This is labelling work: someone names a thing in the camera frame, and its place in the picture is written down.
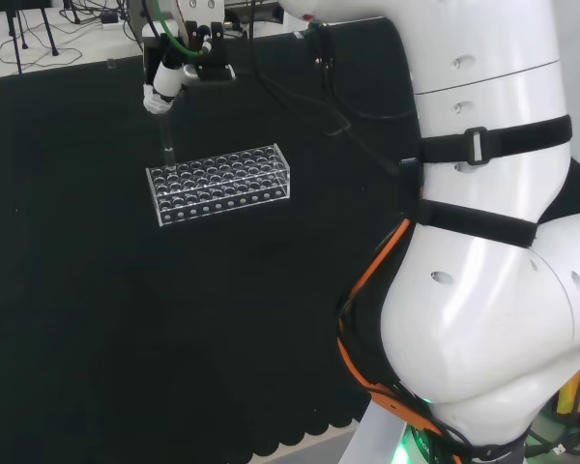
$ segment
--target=screw hole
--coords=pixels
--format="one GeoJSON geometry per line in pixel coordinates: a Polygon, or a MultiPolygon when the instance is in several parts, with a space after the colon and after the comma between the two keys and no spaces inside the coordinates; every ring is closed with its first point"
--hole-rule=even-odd
{"type": "Polygon", "coordinates": [[[573,280],[573,284],[580,291],[580,275],[575,271],[571,271],[571,280],[573,280]]]}
{"type": "Polygon", "coordinates": [[[443,285],[452,285],[453,276],[447,273],[442,273],[440,271],[431,274],[434,281],[441,283],[443,285]]]}

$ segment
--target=tripod stand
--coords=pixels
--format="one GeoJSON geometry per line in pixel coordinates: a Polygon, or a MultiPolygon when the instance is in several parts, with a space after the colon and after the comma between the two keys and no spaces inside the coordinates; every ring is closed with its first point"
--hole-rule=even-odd
{"type": "MultiPolygon", "coordinates": [[[[45,13],[44,7],[39,7],[41,10],[41,15],[43,15],[43,22],[45,23],[45,29],[47,30],[47,36],[49,37],[49,43],[51,44],[51,54],[53,56],[58,56],[58,50],[56,49],[56,44],[54,43],[54,38],[51,35],[51,28],[49,27],[49,21],[47,21],[47,14],[45,13]]],[[[5,11],[7,13],[7,21],[9,22],[9,35],[13,37],[13,47],[15,49],[15,58],[17,61],[17,71],[21,74],[21,60],[19,58],[19,48],[17,46],[17,34],[15,33],[15,23],[14,19],[17,16],[17,21],[19,22],[19,33],[21,35],[21,48],[27,49],[28,44],[23,35],[23,27],[21,26],[21,16],[19,15],[19,10],[21,10],[19,5],[19,0],[11,0],[8,5],[5,5],[5,11]]]]}

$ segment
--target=green light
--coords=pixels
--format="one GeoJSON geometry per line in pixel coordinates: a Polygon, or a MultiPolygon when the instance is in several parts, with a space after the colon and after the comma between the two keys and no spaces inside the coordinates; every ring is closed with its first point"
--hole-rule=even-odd
{"type": "Polygon", "coordinates": [[[410,458],[408,457],[408,451],[404,448],[404,445],[400,445],[395,450],[393,455],[393,461],[391,464],[410,464],[410,458]]]}

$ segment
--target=orange cable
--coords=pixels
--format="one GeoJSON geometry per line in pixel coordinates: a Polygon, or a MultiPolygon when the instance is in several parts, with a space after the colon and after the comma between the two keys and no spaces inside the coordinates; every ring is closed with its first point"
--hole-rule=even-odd
{"type": "Polygon", "coordinates": [[[410,227],[410,224],[411,224],[411,222],[409,219],[404,219],[402,221],[402,223],[399,224],[399,227],[397,227],[397,230],[395,231],[393,236],[389,239],[389,241],[387,242],[385,247],[380,251],[380,253],[378,253],[378,256],[376,256],[376,259],[374,259],[374,261],[369,265],[369,268],[367,268],[367,271],[365,271],[365,273],[362,275],[362,277],[359,279],[359,281],[352,288],[352,292],[350,293],[350,298],[355,297],[357,295],[357,293],[359,293],[359,291],[363,288],[365,283],[369,280],[369,278],[374,274],[374,272],[382,264],[384,259],[389,255],[389,253],[391,253],[391,250],[393,249],[393,247],[395,247],[395,245],[397,245],[397,242],[399,242],[399,239],[401,239],[402,236],[406,233],[406,230],[408,230],[408,227],[410,227]]]}

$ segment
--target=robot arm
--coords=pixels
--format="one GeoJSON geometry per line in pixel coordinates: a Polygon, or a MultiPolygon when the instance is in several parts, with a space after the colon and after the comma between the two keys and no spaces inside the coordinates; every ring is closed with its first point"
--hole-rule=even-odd
{"type": "MultiPolygon", "coordinates": [[[[391,19],[424,139],[467,133],[476,155],[485,132],[566,117],[550,0],[280,3],[306,20],[391,19]]],[[[426,163],[423,199],[537,223],[565,182],[569,143],[479,160],[426,163]]],[[[382,310],[391,367],[472,445],[519,440],[580,369],[576,269],[580,217],[540,226],[530,247],[417,225],[382,310]]]]}
{"type": "Polygon", "coordinates": [[[165,11],[158,1],[154,11],[173,19],[158,17],[143,29],[144,106],[164,114],[184,88],[225,84],[236,75],[225,57],[223,0],[171,0],[165,11]]]}

